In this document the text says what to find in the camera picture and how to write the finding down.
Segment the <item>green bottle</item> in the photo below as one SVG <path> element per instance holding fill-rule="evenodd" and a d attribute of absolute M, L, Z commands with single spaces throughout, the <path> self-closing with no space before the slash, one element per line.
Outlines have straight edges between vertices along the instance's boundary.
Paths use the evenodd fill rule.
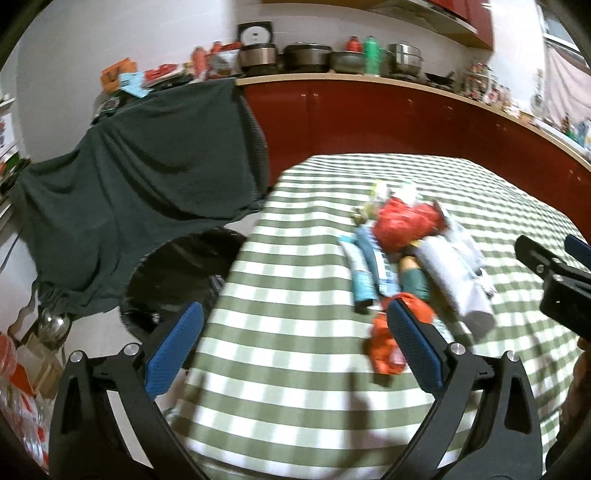
<path fill-rule="evenodd" d="M 365 74 L 379 76 L 380 51 L 379 44 L 371 35 L 365 40 L 363 44 L 363 51 L 365 52 Z"/>

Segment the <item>wooden countertop edge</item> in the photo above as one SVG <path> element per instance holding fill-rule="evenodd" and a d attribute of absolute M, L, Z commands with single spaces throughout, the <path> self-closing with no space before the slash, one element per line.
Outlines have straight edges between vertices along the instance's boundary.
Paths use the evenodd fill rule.
<path fill-rule="evenodd" d="M 459 100 L 464 103 L 469 103 L 474 105 L 478 108 L 482 108 L 487 110 L 495 115 L 499 115 L 507 120 L 510 120 L 517 125 L 530 130 L 531 132 L 541 136 L 545 140 L 551 142 L 556 147 L 564 151 L 566 154 L 570 155 L 575 159 L 579 164 L 581 164 L 587 171 L 591 173 L 591 164 L 585 160 L 577 151 L 570 148 L 568 145 L 562 143 L 557 138 L 554 138 L 552 135 L 547 134 L 546 132 L 540 130 L 539 128 L 532 127 L 531 125 L 526 125 L 519 121 L 519 119 L 508 115 L 505 112 L 502 112 L 496 108 L 490 107 L 485 105 L 484 103 L 475 102 L 468 98 L 462 97 L 457 93 L 450 93 L 445 92 L 444 90 L 439 90 L 433 87 L 429 87 L 426 85 L 419 85 L 416 83 L 411 82 L 404 82 L 402 80 L 393 80 L 387 79 L 383 77 L 370 77 L 365 75 L 348 75 L 343 73 L 289 73 L 289 74 L 279 74 L 279 75 L 266 75 L 261 77 L 246 77 L 236 80 L 236 85 L 238 86 L 247 86 L 247 85 L 256 85 L 259 83 L 271 83 L 271 82 L 287 82 L 293 80 L 344 80 L 348 82 L 369 82 L 369 83 L 381 83 L 383 85 L 393 85 L 397 87 L 404 87 L 404 88 L 411 88 L 415 90 L 422 90 L 423 92 L 430 92 L 436 95 L 442 95 L 448 98 L 453 98 L 455 100 Z"/>

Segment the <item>curtain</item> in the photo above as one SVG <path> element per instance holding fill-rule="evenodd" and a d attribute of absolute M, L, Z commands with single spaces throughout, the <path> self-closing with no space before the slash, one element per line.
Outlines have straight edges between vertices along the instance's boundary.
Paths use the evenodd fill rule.
<path fill-rule="evenodd" d="M 566 114 L 575 124 L 591 118 L 591 75 L 557 48 L 548 46 L 545 117 L 560 126 Z"/>

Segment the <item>table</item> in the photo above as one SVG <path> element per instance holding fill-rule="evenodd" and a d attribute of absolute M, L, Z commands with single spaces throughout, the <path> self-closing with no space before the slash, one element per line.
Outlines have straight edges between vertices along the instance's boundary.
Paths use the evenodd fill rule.
<path fill-rule="evenodd" d="M 576 337 L 538 311 L 541 280 L 516 259 L 528 235 L 561 255 L 581 237 L 562 213 L 467 160 L 399 154 L 316 156 L 290 168 L 243 246 L 198 347 L 172 428 L 212 479 L 379 478 L 433 398 L 410 370 L 384 383 L 363 352 L 370 315 L 353 312 L 337 243 L 375 180 L 414 181 L 468 228 L 499 294 L 497 328 L 475 342 L 446 315 L 454 338 L 480 355 L 524 361 L 538 402 L 544 454 L 558 429 L 577 358 Z M 444 458 L 459 453 L 478 396 Z"/>

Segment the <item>red plastic bag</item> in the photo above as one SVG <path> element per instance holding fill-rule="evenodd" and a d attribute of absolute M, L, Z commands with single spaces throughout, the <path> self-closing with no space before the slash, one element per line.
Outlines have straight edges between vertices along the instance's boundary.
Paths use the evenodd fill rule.
<path fill-rule="evenodd" d="M 393 299 L 402 299 L 420 322 L 433 323 L 435 312 L 421 299 L 410 293 L 400 293 L 388 300 L 391 301 Z M 385 304 L 383 303 L 385 309 L 388 308 L 389 301 Z M 394 340 L 390 333 L 384 312 L 379 313 L 374 318 L 374 327 L 372 328 L 371 338 L 369 340 L 369 358 L 375 372 L 379 374 L 398 375 L 406 367 L 406 360 L 396 340 Z"/>
<path fill-rule="evenodd" d="M 426 203 L 409 207 L 402 200 L 392 198 L 380 210 L 374 235 L 382 249 L 392 254 L 443 225 L 444 220 L 435 207 Z"/>

